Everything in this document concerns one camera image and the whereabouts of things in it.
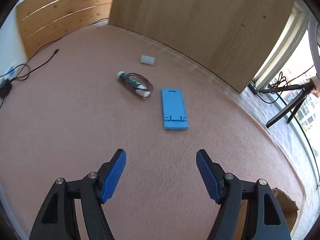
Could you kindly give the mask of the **blue phone stand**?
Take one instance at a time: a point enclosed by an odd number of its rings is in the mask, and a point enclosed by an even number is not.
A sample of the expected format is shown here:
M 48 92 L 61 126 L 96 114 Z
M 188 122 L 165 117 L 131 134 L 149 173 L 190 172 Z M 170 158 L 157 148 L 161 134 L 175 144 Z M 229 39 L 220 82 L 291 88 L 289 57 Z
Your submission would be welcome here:
M 163 126 L 167 130 L 189 128 L 183 94 L 180 89 L 161 89 Z

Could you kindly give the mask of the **cardboard box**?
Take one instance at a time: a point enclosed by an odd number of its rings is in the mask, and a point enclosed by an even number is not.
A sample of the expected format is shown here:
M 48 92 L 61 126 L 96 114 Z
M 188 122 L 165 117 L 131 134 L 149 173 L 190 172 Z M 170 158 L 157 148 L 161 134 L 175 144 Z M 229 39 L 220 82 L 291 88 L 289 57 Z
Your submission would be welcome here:
M 293 201 L 284 191 L 278 189 L 277 187 L 272 189 L 276 200 L 278 201 L 280 208 L 284 214 L 289 232 L 292 233 L 293 228 L 298 217 L 299 208 L 296 205 L 296 202 Z M 244 229 L 246 211 L 247 211 L 248 200 L 243 200 L 241 202 L 240 214 L 237 222 L 237 227 L 233 239 L 241 239 L 242 232 Z

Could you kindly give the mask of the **green white glue stick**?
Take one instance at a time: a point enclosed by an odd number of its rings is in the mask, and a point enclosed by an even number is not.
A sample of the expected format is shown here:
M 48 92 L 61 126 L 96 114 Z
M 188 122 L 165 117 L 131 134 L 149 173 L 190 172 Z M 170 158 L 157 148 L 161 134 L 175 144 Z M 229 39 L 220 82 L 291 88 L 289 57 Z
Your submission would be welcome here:
M 116 74 L 117 79 L 125 85 L 129 90 L 135 94 L 141 96 L 142 98 L 147 98 L 151 95 L 154 88 L 151 82 L 144 76 L 137 73 L 125 73 L 124 71 L 119 71 Z

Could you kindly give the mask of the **white eraser block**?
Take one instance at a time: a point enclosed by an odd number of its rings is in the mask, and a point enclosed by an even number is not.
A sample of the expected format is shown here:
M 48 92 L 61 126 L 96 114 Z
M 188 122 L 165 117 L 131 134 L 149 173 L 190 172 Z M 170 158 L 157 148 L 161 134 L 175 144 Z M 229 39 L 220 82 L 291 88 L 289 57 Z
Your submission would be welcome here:
M 153 66 L 155 64 L 155 58 L 148 55 L 142 55 L 140 58 L 140 62 L 142 64 Z

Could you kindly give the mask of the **black power strip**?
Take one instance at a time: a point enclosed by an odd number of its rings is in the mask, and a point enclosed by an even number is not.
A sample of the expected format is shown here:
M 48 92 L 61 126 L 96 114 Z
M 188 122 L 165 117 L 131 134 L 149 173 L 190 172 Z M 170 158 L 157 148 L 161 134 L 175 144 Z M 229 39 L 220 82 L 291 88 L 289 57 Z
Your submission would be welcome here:
M 259 94 L 259 89 L 257 89 L 257 87 L 255 86 L 255 83 L 254 82 L 250 82 L 247 86 L 249 88 L 249 90 L 254 94 L 254 95 L 257 95 Z

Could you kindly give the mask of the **black plug adapter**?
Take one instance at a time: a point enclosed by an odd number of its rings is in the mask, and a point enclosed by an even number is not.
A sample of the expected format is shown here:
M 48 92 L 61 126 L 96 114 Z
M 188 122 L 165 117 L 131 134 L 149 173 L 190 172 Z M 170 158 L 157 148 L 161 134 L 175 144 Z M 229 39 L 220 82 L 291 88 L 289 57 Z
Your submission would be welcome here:
M 12 89 L 12 84 L 9 79 L 5 79 L 0 84 L 0 98 L 6 98 Z

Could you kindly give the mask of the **white power strip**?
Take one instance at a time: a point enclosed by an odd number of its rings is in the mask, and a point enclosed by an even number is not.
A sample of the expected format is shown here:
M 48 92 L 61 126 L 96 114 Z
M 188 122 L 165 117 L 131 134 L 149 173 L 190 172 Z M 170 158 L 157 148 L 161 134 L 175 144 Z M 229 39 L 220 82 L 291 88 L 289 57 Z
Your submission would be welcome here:
M 16 73 L 15 67 L 11 66 L 8 68 L 2 75 L 0 75 L 1 79 L 12 78 Z

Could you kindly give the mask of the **large oak wood board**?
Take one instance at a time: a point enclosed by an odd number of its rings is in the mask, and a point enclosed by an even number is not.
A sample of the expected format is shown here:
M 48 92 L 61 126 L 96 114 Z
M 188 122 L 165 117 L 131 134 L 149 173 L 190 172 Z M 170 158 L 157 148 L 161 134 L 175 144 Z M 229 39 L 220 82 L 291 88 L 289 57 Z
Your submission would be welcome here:
M 295 0 L 113 0 L 110 23 L 179 51 L 242 92 Z

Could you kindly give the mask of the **pine slat headboard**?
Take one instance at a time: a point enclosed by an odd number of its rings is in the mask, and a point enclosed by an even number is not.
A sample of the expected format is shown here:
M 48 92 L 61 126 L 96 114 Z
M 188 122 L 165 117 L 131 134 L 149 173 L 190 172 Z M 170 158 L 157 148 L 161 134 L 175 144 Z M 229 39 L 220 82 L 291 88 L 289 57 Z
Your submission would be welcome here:
M 16 9 L 27 57 L 45 44 L 109 17 L 113 0 L 24 0 Z

